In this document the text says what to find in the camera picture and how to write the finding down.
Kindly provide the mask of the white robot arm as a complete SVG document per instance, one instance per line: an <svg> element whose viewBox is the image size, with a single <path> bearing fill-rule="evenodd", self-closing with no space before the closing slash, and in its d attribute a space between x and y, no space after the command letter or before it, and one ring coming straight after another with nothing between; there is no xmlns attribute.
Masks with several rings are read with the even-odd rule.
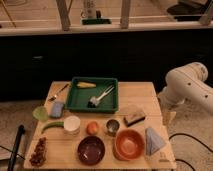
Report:
<svg viewBox="0 0 213 171"><path fill-rule="evenodd" d="M205 84L207 78L207 67L200 62L170 70L165 77L166 86L158 94L161 108L169 110L188 99L213 115L213 88Z"/></svg>

